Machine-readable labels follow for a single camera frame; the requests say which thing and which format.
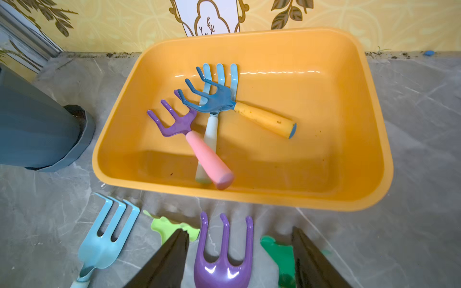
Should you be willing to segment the yellow storage tray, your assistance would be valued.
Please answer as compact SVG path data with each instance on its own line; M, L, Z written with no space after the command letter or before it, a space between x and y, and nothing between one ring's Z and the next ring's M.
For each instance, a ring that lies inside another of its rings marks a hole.
M188 109L188 89L204 84L196 68L238 66L237 100L291 119L291 139L233 111L218 120L217 155L235 174L225 190L196 182L198 161L186 138L162 136ZM361 43L335 28L238 32L177 38L149 47L136 61L92 156L106 184L254 204L358 211L379 202L393 161L373 78Z

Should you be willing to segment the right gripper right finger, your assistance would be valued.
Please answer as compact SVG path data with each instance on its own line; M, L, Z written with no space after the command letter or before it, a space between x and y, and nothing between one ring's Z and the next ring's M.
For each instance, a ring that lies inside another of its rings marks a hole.
M292 246L298 288L352 288L310 238L296 226L292 230Z

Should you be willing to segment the dark green hand rake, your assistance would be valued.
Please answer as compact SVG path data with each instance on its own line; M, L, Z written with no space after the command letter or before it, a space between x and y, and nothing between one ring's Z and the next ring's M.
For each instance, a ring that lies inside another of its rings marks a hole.
M261 246L279 268L279 287L297 288L292 243L290 245L282 245L278 244L271 236L263 236L261 238Z

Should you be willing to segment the potted green plant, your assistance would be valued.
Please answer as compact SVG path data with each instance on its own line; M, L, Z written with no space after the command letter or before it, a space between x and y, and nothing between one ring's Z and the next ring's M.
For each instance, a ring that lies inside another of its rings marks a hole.
M82 155L95 129L81 106L60 105L1 65L1 164L56 172Z

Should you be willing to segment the light blue hand fork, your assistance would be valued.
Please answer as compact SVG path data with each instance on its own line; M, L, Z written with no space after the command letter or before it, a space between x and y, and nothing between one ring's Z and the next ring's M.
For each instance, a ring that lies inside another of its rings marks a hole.
M96 193L96 195L104 199L105 203L83 243L79 247L78 258L83 262L83 267L80 270L78 278L71 284L71 288L87 288L90 284L91 275L95 269L105 269L116 261L127 241L136 219L140 214L140 209L125 199L119 201L100 193ZM104 234L99 236L98 231L113 204L117 204L115 214ZM114 234L117 225L120 223L127 206L130 206L132 210L119 237L117 240L113 241L112 235Z

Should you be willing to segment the light blue fork in tray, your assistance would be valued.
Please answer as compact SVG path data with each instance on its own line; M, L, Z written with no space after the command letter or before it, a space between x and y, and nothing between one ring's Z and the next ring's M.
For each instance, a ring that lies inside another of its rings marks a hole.
M204 76L207 79L212 79L211 70L209 64L203 65L204 69ZM217 69L217 76L218 76L218 83L221 85L225 84L225 73L224 67L222 64L216 65ZM232 64L230 66L231 71L231 84L230 90L232 91L232 100L236 102L236 95L237 95L237 88L238 88L238 67L236 64ZM217 131L218 131L218 115L219 112L212 112L210 113L210 117L208 118L208 122L206 125L206 131L204 134L204 142L214 151L216 152L217 146ZM209 176L206 174L203 166L198 163L195 181L200 184L210 184L212 181L210 180Z

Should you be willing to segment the light green hand rake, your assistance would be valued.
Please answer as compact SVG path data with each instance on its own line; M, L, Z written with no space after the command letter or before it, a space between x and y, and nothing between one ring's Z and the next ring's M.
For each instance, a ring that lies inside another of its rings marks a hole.
M156 217L151 215L148 211L143 210L143 213L152 219L150 228L153 232L157 232L162 240L162 245L175 233L176 230L181 229L186 231L189 236L189 241L194 242L198 239L200 234L199 228L194 228L187 223L176 223L170 221L165 216Z

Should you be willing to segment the purple fork pink handle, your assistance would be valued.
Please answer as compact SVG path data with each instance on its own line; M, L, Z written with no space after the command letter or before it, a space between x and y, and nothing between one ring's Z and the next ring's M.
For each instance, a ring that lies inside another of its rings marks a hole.
M253 264L254 224L253 218L246 217L246 251L241 265L234 266L229 262L230 224L224 213L220 215L223 222L221 251L218 259L210 263L205 260L205 244L208 235L208 216L201 212L199 244L194 263L194 283L197 288L248 288Z

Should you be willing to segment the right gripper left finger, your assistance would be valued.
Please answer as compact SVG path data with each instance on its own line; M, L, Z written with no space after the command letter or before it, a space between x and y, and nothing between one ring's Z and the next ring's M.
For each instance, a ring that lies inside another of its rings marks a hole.
M179 288L184 275L189 242L189 234L177 229L126 287Z

